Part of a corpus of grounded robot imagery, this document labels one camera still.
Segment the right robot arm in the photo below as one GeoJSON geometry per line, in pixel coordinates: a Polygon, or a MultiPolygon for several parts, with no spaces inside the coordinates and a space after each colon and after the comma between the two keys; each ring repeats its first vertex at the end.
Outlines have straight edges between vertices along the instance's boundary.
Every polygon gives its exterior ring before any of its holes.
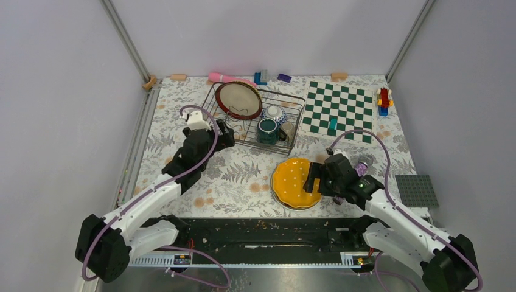
{"type": "Polygon", "coordinates": [[[414,215],[388,193],[386,184],[359,176],[345,155],[310,163],[304,190],[342,198],[365,211],[351,228],[351,247],[363,251],[369,246],[395,258],[429,291],[466,291],[472,282],[482,288],[474,247],[465,235],[453,237],[414,215]]]}

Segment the mint green flower plate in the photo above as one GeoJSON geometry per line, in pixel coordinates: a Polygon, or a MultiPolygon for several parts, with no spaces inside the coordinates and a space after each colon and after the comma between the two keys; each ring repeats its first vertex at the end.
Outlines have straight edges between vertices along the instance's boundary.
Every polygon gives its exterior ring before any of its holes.
{"type": "Polygon", "coordinates": [[[291,186],[286,184],[275,184],[271,178],[270,186],[273,198],[285,209],[295,212],[304,212],[313,209],[322,199],[320,193],[306,193],[302,187],[297,187],[297,181],[291,186]]]}

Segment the yellow dotted scalloped plate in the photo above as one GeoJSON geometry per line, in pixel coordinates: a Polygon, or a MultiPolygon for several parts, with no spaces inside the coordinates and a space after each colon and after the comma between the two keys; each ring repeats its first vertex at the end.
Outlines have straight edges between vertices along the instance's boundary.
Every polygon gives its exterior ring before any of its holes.
{"type": "Polygon", "coordinates": [[[281,162],[273,172],[271,178],[276,181],[275,184],[292,185],[297,181],[297,187],[302,187],[308,178],[310,161],[305,158],[289,158],[281,162]]]}

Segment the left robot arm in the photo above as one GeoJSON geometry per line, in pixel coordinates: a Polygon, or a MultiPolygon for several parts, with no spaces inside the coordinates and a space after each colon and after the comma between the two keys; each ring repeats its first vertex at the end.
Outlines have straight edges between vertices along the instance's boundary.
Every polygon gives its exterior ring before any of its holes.
{"type": "Polygon", "coordinates": [[[234,130],[223,119],[215,126],[184,128],[185,140],[161,174],[144,191],[117,209],[86,217],[81,225],[75,258],[85,281],[117,279],[129,262],[150,251],[171,246],[183,249],[189,234],[172,218],[151,219],[165,204],[185,194],[201,178],[214,153],[235,145],[234,130]]]}

